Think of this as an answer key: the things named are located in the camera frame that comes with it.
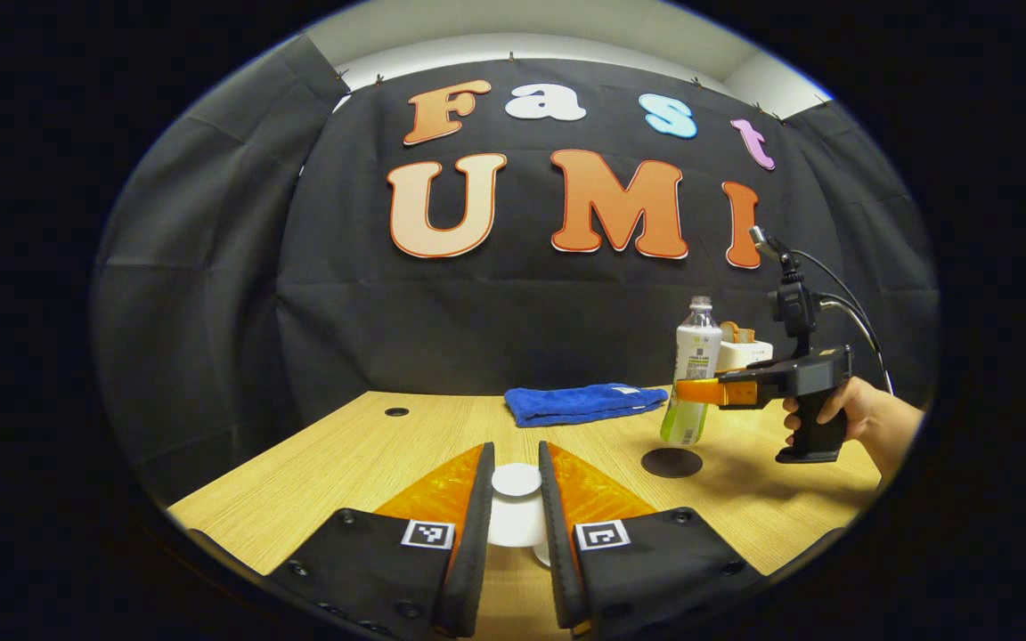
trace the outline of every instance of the blue towel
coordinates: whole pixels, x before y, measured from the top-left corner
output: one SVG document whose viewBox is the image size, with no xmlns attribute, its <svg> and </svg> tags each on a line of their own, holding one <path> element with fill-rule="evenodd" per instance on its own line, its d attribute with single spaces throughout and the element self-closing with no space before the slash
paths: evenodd
<svg viewBox="0 0 1026 641">
<path fill-rule="evenodd" d="M 513 411 L 518 428 L 599 422 L 601 418 L 642 414 L 663 405 L 664 401 L 667 401 L 664 390 L 634 388 L 623 383 L 547 391 L 513 388 L 505 393 L 505 402 Z"/>
</svg>

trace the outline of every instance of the orange letter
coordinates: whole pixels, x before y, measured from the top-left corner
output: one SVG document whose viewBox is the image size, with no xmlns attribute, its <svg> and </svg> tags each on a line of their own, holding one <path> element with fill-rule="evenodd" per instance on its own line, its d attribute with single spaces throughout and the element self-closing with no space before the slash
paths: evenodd
<svg viewBox="0 0 1026 641">
<path fill-rule="evenodd" d="M 675 165 L 644 161 L 636 167 L 627 190 L 599 154 L 583 150 L 553 153 L 553 164 L 564 171 L 564 225 L 553 234 L 553 246 L 566 252 L 593 252 L 599 235 L 591 231 L 591 214 L 616 251 L 624 251 L 644 218 L 644 232 L 636 250 L 659 258 L 684 258 L 687 243 L 679 234 L 679 202 L 676 194 L 683 178 Z"/>
<path fill-rule="evenodd" d="M 727 248 L 727 263 L 745 269 L 757 268 L 758 250 L 750 239 L 750 228 L 754 227 L 754 206 L 758 204 L 758 194 L 752 188 L 738 183 L 724 183 L 723 194 L 731 200 L 731 246 Z"/>
<path fill-rule="evenodd" d="M 419 258 L 448 258 L 480 245 L 494 227 L 494 186 L 502 154 L 476 154 L 457 161 L 465 174 L 465 215 L 450 230 L 430 226 L 430 183 L 441 173 L 436 162 L 399 166 L 387 174 L 395 187 L 390 202 L 390 237 L 398 248 Z"/>
<path fill-rule="evenodd" d="M 457 112 L 457 115 L 464 117 L 470 115 L 473 112 L 473 94 L 488 90 L 488 82 L 473 80 L 411 97 L 408 102 L 415 106 L 415 130 L 402 138 L 403 145 L 433 141 L 462 129 L 461 122 L 450 120 L 449 112 Z M 450 97 L 453 93 L 460 93 L 460 96 Z"/>
</svg>

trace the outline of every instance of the white box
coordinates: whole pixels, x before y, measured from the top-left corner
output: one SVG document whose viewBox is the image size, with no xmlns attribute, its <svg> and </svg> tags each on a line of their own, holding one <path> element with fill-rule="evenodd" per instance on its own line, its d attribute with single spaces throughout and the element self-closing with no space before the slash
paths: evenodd
<svg viewBox="0 0 1026 641">
<path fill-rule="evenodd" d="M 774 346 L 766 342 L 755 340 L 753 344 L 719 343 L 719 360 L 716 362 L 716 372 L 726 369 L 741 369 L 757 361 L 770 361 L 774 358 Z"/>
</svg>

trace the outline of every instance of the plastic bottle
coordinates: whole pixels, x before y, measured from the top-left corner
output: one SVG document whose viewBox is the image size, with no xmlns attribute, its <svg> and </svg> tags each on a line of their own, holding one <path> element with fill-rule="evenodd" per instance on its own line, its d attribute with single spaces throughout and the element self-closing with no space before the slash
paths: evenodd
<svg viewBox="0 0 1026 641">
<path fill-rule="evenodd" d="M 715 374 L 719 358 L 719 344 L 723 340 L 723 329 L 712 318 L 710 296 L 692 297 L 692 315 L 675 331 L 676 356 L 675 378 L 709 378 Z M 707 404 L 704 402 L 680 402 L 672 385 L 671 398 L 664 414 L 664 425 L 659 435 L 672 445 L 695 445 L 704 431 Z"/>
</svg>

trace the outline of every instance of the white ceiling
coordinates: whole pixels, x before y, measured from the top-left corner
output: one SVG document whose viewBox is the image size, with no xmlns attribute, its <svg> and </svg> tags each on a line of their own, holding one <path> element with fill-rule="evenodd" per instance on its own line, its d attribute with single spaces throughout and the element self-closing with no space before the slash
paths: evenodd
<svg viewBox="0 0 1026 641">
<path fill-rule="evenodd" d="M 759 49 L 660 0 L 367 0 L 308 30 L 331 65 L 439 37 L 544 33 L 662 57 L 725 80 Z"/>
</svg>

